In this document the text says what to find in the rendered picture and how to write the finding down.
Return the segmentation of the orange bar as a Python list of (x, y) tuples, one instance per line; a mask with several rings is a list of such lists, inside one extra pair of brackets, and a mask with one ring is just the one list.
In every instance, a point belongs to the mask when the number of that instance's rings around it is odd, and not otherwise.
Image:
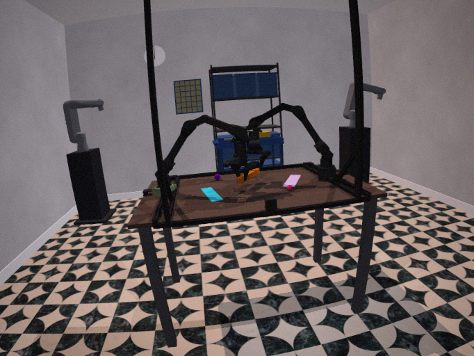
[[(250, 170), (249, 173), (248, 173), (248, 176), (247, 176), (246, 181), (248, 181), (248, 180), (250, 180), (251, 178), (257, 176), (258, 174), (260, 174), (259, 168)], [(236, 183), (237, 183), (237, 184), (243, 184), (243, 183), (245, 183), (246, 181), (244, 181), (244, 175), (241, 175), (241, 176), (239, 176), (239, 177), (236, 178)]]

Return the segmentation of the cyan rectangle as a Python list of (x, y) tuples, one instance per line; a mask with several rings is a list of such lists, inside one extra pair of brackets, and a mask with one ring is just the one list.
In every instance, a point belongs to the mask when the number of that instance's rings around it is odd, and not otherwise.
[(223, 200), (211, 187), (201, 188), (201, 190), (212, 202)]

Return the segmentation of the lavender rectangle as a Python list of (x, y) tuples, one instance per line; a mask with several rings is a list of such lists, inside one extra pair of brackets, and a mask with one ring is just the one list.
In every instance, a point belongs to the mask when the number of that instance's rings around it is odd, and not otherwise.
[(301, 175), (290, 175), (290, 177), (287, 179), (283, 186), (287, 187), (288, 185), (291, 185), (292, 187), (295, 187), (300, 176)]

